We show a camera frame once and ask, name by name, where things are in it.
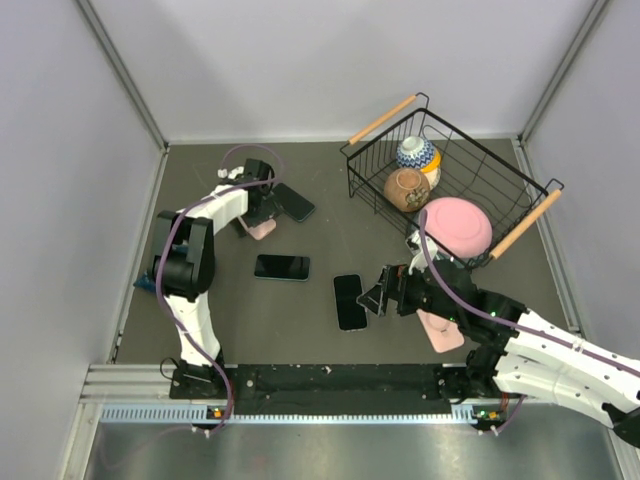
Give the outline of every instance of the gray floor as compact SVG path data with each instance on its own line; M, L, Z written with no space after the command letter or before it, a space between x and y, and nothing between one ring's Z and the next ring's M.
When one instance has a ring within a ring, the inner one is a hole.
M101 424L85 478L621 478L605 429L553 406L527 405L498 438L468 425L230 425L208 441L183 426L157 437L166 428Z
M511 142L484 142L514 165ZM338 329L332 278L359 273L365 288L385 263L408 262L403 236L357 196L350 199L344 157L338 143L273 144L286 160L284 181L317 205L298 224L285 216L266 239L238 239L230 228L215 238L217 274L210 290L216 335L228 363L436 363L460 362L473 346L447 354L431 348L416 316L369 317L360 332ZM171 148L156 212L180 209L217 184L217 165L227 145ZM246 157L270 159L259 150ZM308 282L278 282L253 277L260 253L311 257ZM143 266L148 260L148 245ZM476 283L502 292L566 326L540 235L532 227L499 261L474 272ZM157 363L179 357L178 336L153 295L134 292L118 363Z

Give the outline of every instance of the black smartphone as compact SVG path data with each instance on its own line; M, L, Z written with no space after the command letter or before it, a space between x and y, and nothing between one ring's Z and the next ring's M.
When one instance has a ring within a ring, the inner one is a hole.
M309 279L310 263L309 257L258 255L254 275L258 278L304 282Z
M341 275L333 279L340 330L350 332L367 328L367 311L356 302L362 295L360 275Z
M284 183L279 183L272 191L284 213L296 222L305 221L316 209L313 203Z

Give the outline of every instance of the wooden handle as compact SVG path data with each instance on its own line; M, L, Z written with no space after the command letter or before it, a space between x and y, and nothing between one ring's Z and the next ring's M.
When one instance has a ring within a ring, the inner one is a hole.
M496 245L493 250L491 250L491 258L500 258L500 256L506 252L511 245L513 245L513 242L520 238L520 235L526 232L527 229L533 225L533 223L540 218L540 216L546 212L558 198L560 198L560 195L562 195L562 190L554 190L551 192L551 194L545 198L540 205L534 208L529 215L522 219L516 228L509 232L509 235L504 237L502 241Z
M382 115L378 120L376 120L375 122L371 123L370 125L364 127L362 130L360 130L358 133L356 133L353 137L351 137L349 139L349 145L353 145L354 143L358 143L360 140L362 140L362 137L368 135L373 130L378 128L380 125L382 125L384 122L389 120L391 117L393 117L400 110L402 110L406 106L410 105L415 99L416 99L415 95L411 95L410 97L405 98L398 105L396 105L391 110L389 110L387 113Z

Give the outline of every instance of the black wire basket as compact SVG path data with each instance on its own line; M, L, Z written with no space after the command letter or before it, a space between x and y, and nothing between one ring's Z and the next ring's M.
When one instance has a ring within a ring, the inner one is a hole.
M403 116L356 148L358 142L396 117L418 97L425 99L424 107ZM489 248L473 258L458 258L438 238L429 235L441 253L446 252L460 265L472 270L502 255L558 199L564 184L552 179L543 187L522 173L517 165L496 155L428 107L427 95L411 95L340 148L347 158L349 196L358 195L373 207L374 214L382 215L405 236L417 229L416 214L400 211L383 192L387 177L398 168L398 145L412 135L428 138L441 154L440 181L429 199L464 198L481 208L491 223Z

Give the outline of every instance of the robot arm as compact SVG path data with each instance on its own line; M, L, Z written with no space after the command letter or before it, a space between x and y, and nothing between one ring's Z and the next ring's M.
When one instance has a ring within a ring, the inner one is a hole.
M463 335L480 344L465 367L442 367L438 385L444 398L498 398L502 393L536 397L594 418L640 447L640 378L616 366L640 372L639 361L563 331L513 299L476 288L469 272L449 261L434 265L466 303L563 343L466 311L440 288L429 269L385 266L378 283L358 299L362 306L380 316L392 299L400 315L418 309L434 313L455 322Z
M264 181L272 175L273 170L267 163L248 159L244 167L233 170L225 183L218 185L209 195L214 197L213 200L191 209L178 228L162 275L164 298L173 315L184 326L184 329L178 329L181 362L174 373L174 386L177 384L180 388L172 388L172 398L183 398L182 395L207 398L215 395L217 390L215 384L218 382L211 362L186 338L191 336L211 358L223 363L220 342L211 324L208 300L208 290L215 275L215 234L240 218L243 218L244 225L251 227L276 213L270 185L220 194L233 185ZM171 211L158 214L148 270L152 278L157 277L160 257L178 215L179 212Z

